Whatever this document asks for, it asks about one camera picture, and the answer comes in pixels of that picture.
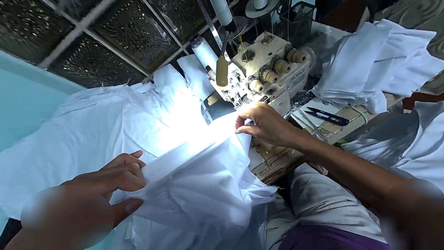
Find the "stack of white fabric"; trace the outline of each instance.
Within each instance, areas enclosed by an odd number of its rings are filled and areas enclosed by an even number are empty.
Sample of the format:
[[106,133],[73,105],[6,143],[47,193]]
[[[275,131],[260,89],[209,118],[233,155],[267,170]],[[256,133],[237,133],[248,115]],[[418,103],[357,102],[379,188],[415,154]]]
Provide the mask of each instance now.
[[409,97],[444,69],[427,45],[434,31],[405,29],[389,20],[364,23],[321,56],[323,75],[312,92],[341,105],[387,111],[383,91]]
[[343,148],[403,178],[430,181],[444,192],[444,101],[416,102]]
[[234,116],[207,126],[200,101],[171,66],[153,84],[72,95],[38,131],[0,153],[0,206],[20,219],[37,192],[97,171],[121,153],[143,150],[148,185],[113,193],[145,201],[113,233],[115,249],[259,249],[266,205],[275,197],[248,170],[250,136]]

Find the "scissors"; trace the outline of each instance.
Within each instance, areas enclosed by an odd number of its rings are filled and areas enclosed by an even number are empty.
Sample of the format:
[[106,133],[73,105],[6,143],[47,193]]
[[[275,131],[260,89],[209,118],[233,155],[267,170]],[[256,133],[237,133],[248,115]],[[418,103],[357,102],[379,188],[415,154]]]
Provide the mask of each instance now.
[[331,122],[331,123],[336,124],[338,126],[346,126],[348,123],[350,123],[350,121],[348,119],[345,119],[344,117],[330,114],[328,112],[325,112],[325,111],[322,111],[319,109],[315,109],[315,108],[310,108],[310,107],[307,107],[307,108],[310,109],[311,111],[304,111],[305,113],[310,114],[314,117],[317,117],[321,120]]

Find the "gray pants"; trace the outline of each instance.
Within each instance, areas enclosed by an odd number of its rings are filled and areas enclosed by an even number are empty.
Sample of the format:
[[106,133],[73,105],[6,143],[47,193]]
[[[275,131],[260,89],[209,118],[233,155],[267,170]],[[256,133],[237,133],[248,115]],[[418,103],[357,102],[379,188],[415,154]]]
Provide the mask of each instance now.
[[379,219],[348,190],[307,163],[293,174],[293,210],[279,195],[268,205],[266,250],[277,250],[287,231],[296,225],[325,225],[386,243]]

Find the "blurred hand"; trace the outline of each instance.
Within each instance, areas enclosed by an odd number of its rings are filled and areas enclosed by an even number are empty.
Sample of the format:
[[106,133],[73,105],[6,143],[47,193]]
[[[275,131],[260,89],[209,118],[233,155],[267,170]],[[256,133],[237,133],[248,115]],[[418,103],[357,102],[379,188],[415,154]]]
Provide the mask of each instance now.
[[[244,125],[247,118],[253,120],[255,125]],[[251,102],[239,108],[234,127],[236,134],[250,134],[266,143],[287,148],[294,145],[298,136],[305,134],[263,102]]]
[[[117,189],[136,191],[146,186],[141,168],[146,164],[139,160],[143,151],[131,154],[123,153],[114,158],[98,171],[81,174],[62,185],[75,186],[77,190],[96,192],[108,201]],[[114,226],[135,212],[143,203],[142,199],[128,199],[112,207],[114,211]]]

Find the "light blue wall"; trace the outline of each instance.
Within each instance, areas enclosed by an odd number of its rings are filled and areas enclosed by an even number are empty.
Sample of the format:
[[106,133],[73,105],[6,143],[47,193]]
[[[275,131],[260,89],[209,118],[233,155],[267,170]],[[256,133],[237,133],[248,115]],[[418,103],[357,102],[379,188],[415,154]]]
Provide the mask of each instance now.
[[[0,151],[36,131],[70,94],[82,89],[0,51]],[[6,221],[0,209],[0,232]]]

